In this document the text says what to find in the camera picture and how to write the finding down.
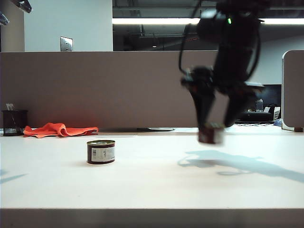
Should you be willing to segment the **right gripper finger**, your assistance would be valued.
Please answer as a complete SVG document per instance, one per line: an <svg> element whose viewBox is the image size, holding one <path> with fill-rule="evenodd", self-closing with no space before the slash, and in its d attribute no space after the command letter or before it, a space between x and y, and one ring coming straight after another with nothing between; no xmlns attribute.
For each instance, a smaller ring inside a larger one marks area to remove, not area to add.
<svg viewBox="0 0 304 228"><path fill-rule="evenodd" d="M190 94L196 108L198 128L201 129L206 122L211 106L215 99L213 88L191 87Z"/></svg>
<svg viewBox="0 0 304 228"><path fill-rule="evenodd" d="M224 118L224 125L231 127L236 118L244 111L248 103L251 101L252 95L249 93L231 93L228 95L229 103Z"/></svg>

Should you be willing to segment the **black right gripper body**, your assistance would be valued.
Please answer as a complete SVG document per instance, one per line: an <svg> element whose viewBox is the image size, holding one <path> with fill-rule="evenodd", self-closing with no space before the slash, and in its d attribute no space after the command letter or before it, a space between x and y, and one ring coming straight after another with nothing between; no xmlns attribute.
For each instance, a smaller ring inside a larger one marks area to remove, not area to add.
<svg viewBox="0 0 304 228"><path fill-rule="evenodd" d="M265 89L261 83L233 79L218 81L213 70L205 66L186 69L180 83L195 95L214 95L216 92L223 95L255 95Z"/></svg>

